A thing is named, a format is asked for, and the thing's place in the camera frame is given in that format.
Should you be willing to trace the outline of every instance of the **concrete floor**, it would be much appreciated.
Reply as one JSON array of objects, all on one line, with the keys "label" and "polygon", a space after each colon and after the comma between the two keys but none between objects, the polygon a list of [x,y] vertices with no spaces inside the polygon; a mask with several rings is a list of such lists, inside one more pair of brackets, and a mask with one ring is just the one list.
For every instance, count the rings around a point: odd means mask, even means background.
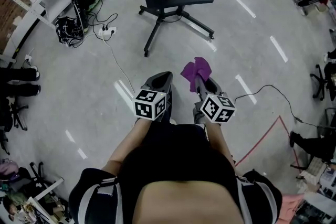
[{"label": "concrete floor", "polygon": [[[239,74],[252,92],[264,84],[277,86],[290,100],[296,116],[317,124],[330,101],[329,97],[322,102],[311,98],[314,83],[309,73],[315,72],[315,64],[322,64],[323,54],[333,49],[328,14],[313,12],[303,17],[292,0],[241,1],[256,18],[236,0],[186,7],[192,16],[215,30],[211,46],[207,36],[180,20],[161,26],[149,58],[143,57],[143,47],[156,19],[146,13],[138,15],[139,5],[145,5],[145,0],[104,0],[99,18],[119,14],[111,24],[118,32],[109,44],[135,89],[158,72],[174,73],[172,117],[177,123],[193,122],[192,108],[198,100],[180,72],[194,57],[204,57],[212,67],[212,77],[232,99],[246,94],[235,79]],[[280,44],[287,62],[270,36]],[[20,51],[18,62],[33,48],[31,55],[41,73],[42,92],[21,99],[29,104],[29,110],[23,113],[28,131],[13,128],[8,134],[10,157],[22,166],[43,161],[49,177],[65,179],[58,191],[67,198],[81,171],[102,167],[131,130],[135,117],[114,87],[119,80],[129,85],[109,48],[94,35],[77,49],[66,48],[58,42],[54,30],[39,23]],[[315,128],[294,122],[288,103],[274,89],[264,89],[255,98],[256,104],[249,97],[237,100],[235,117],[222,126],[234,159],[241,159],[279,115],[289,131],[306,137],[316,135]],[[79,148],[86,159],[78,153]]]}]

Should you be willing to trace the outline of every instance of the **gray floor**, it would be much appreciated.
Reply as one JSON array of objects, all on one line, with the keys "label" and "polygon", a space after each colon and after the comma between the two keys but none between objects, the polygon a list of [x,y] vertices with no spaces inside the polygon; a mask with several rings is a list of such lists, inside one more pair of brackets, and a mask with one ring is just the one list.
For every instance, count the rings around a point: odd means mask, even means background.
[{"label": "gray floor", "polygon": [[[215,30],[212,45],[216,52],[205,35],[181,20],[162,25],[150,57],[144,58],[143,47],[155,24],[154,16],[138,15],[139,5],[145,5],[145,0],[104,0],[99,18],[119,14],[111,24],[118,32],[109,43],[135,89],[155,73],[174,73],[173,118],[177,123],[193,122],[193,103],[198,100],[180,72],[194,57],[204,57],[212,67],[212,77],[232,99],[246,93],[235,79],[239,74],[252,92],[264,84],[277,86],[290,100],[295,115],[317,124],[329,97],[322,102],[311,98],[314,83],[309,73],[315,72],[315,64],[322,64],[323,54],[333,49],[328,14],[313,12],[303,17],[292,0],[242,1],[256,18],[236,0],[186,7],[192,16]],[[285,52],[286,63],[270,36]],[[93,35],[81,47],[69,49],[58,42],[53,30],[39,23],[20,51],[19,62],[33,48],[31,55],[41,73],[42,92],[22,99],[29,104],[23,114],[28,131],[13,129],[8,134],[10,156],[23,166],[43,161],[49,176],[65,179],[59,191],[67,198],[81,171],[103,166],[131,129],[135,117],[114,84],[122,80],[129,86],[109,48]],[[288,130],[306,137],[316,135],[315,128],[294,122],[288,103],[274,89],[263,90],[256,100],[254,105],[249,97],[239,99],[235,117],[222,126],[236,160],[256,144],[279,115]],[[66,131],[75,142],[69,140]],[[79,148],[86,159],[78,153]],[[271,164],[277,166],[277,162],[274,159]]]}]

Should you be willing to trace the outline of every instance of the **human arm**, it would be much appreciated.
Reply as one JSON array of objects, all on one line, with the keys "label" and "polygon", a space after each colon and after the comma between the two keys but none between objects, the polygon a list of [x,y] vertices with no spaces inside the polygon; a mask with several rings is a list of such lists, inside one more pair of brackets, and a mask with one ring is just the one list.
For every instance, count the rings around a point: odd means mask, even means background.
[{"label": "human arm", "polygon": [[230,150],[223,137],[220,125],[217,123],[211,123],[208,119],[205,119],[205,126],[211,147],[222,153],[228,159],[228,161],[230,162],[230,164],[232,165],[233,169],[236,172],[235,163],[232,159]]},{"label": "human arm", "polygon": [[147,135],[151,124],[152,121],[150,120],[139,119],[133,126],[130,133],[114,150],[102,170],[117,176],[123,160],[133,149],[141,145],[141,142]]}]

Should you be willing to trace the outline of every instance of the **purple cloth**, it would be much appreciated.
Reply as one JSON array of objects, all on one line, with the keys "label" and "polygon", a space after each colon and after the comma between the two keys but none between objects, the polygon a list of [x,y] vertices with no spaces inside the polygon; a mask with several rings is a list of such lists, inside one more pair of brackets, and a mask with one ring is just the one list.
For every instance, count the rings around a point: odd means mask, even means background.
[{"label": "purple cloth", "polygon": [[195,63],[189,62],[184,67],[181,75],[190,82],[190,91],[196,92],[195,79],[199,75],[204,81],[207,81],[211,75],[209,63],[202,57],[195,57]]}]

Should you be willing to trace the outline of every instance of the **power strip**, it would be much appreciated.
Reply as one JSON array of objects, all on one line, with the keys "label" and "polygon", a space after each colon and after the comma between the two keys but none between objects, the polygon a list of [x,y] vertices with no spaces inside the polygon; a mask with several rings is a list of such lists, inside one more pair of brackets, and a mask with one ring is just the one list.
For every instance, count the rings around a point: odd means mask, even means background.
[{"label": "power strip", "polygon": [[117,32],[116,27],[109,27],[107,30],[103,30],[102,28],[99,29],[98,31],[98,36],[102,37],[111,37],[112,35],[115,35]]}]

